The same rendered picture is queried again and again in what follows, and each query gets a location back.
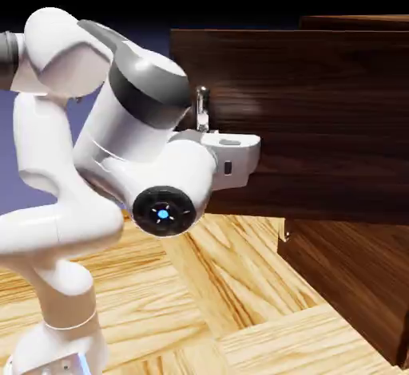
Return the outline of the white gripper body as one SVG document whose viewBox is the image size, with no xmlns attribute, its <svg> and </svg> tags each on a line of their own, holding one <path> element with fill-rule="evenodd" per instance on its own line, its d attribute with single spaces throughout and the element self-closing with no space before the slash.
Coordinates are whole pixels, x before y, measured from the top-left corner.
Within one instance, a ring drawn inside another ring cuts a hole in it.
<svg viewBox="0 0 409 375">
<path fill-rule="evenodd" d="M 261 138 L 254 134 L 205 133 L 204 146 L 217 161 L 212 189 L 245 187 L 260 161 L 260 145 Z"/>
</svg>

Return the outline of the dark wooden cabinet door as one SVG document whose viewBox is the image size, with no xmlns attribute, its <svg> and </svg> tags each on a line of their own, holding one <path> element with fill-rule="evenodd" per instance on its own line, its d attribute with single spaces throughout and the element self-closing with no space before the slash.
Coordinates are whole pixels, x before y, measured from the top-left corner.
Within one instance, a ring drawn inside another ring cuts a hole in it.
<svg viewBox="0 0 409 375">
<path fill-rule="evenodd" d="M 260 136 L 208 212 L 409 224 L 409 31 L 173 30 L 210 127 Z"/>
<path fill-rule="evenodd" d="M 286 219 L 278 253 L 389 363 L 409 369 L 409 226 Z"/>
</svg>

